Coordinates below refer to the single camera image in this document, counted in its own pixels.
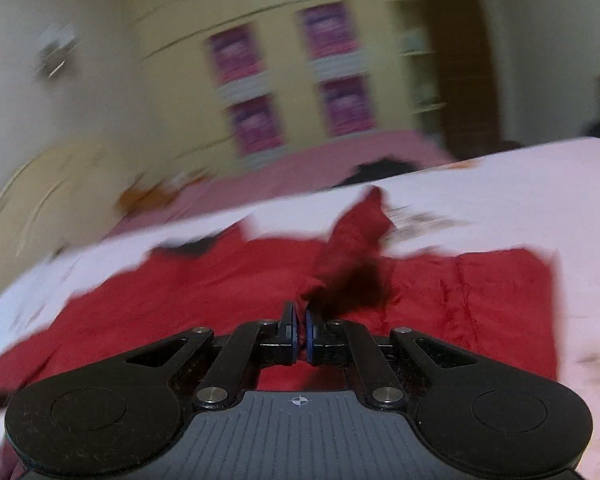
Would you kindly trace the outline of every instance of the red cloth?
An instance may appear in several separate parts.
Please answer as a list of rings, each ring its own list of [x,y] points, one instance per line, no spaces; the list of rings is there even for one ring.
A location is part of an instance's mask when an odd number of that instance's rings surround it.
[[[334,303],[336,312],[327,316],[361,322],[375,334],[411,326],[555,379],[552,274],[546,264],[524,249],[383,258],[379,239],[391,222],[381,206],[381,191],[373,188],[340,219],[326,244],[246,241],[238,224],[197,259],[155,251],[136,270],[70,300],[47,330],[3,354],[0,390],[193,326],[229,333],[242,322],[278,317],[290,298]],[[264,370],[259,388],[293,391],[329,383],[338,380],[303,363]]]

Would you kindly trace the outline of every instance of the shelf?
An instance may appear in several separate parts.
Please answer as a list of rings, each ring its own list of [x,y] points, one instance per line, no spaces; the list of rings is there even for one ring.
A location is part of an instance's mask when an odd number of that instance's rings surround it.
[[[422,105],[422,106],[418,106],[415,110],[414,110],[414,114],[426,114],[428,112],[435,112],[437,110],[442,110],[442,108],[444,108],[446,106],[446,103],[435,103],[432,105]]]
[[[435,54],[435,50],[410,50],[409,52],[401,52],[402,57],[417,57],[417,56],[429,56]]]

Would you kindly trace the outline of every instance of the pink blanket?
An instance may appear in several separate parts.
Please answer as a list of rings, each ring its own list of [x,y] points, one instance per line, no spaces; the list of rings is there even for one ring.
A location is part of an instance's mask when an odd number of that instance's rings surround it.
[[[454,162],[448,153],[418,132],[381,132],[350,137],[291,153],[257,171],[189,186],[168,208],[124,218],[109,236],[331,187],[354,173],[357,165],[385,156],[412,162],[421,170]]]

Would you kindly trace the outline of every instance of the doorway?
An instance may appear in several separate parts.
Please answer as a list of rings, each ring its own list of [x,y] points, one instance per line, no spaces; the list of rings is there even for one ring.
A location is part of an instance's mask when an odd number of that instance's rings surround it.
[[[491,45],[480,0],[422,0],[436,53],[442,128],[457,158],[486,155],[500,145],[500,115]]]

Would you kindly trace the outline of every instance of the beige wall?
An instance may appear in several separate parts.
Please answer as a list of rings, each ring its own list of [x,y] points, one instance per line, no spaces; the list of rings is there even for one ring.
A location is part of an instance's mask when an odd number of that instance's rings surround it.
[[[241,23],[254,24],[283,133],[292,148],[324,142],[320,101],[302,49],[296,10],[340,0],[127,0],[173,169],[241,169],[205,40]],[[346,0],[370,77],[379,127],[411,128],[416,117],[385,0]]]
[[[73,23],[75,73],[36,78],[38,37]],[[158,133],[122,0],[0,0],[0,190],[45,148],[99,137],[135,164]]]

